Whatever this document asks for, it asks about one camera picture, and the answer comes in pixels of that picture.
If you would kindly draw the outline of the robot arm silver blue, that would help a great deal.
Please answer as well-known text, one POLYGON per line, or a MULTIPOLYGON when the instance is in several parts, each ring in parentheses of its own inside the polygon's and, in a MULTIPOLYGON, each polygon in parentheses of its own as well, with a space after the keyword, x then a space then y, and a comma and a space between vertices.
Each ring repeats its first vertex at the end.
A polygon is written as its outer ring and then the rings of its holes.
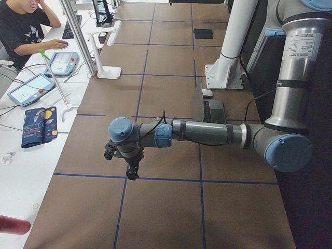
POLYGON ((331 1, 269 1, 266 29, 286 36, 271 116, 261 125, 239 126, 176 119, 133 124, 125 117, 109 125, 104 156, 122 158, 127 177, 138 178, 146 147, 170 147, 173 139, 210 146, 251 148, 274 169, 295 172, 311 160, 313 146, 303 123, 309 89, 324 34, 331 28, 331 1))

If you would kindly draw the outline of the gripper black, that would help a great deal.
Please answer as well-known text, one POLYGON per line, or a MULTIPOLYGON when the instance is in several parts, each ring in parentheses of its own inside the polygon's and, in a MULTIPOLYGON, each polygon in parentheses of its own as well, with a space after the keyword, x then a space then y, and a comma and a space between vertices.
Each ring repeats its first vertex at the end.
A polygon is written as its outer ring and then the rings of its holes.
POLYGON ((136 180, 139 178, 139 163, 144 158, 143 149, 134 149, 130 152, 122 152, 122 156, 125 161, 128 163, 126 176, 128 180, 136 180))

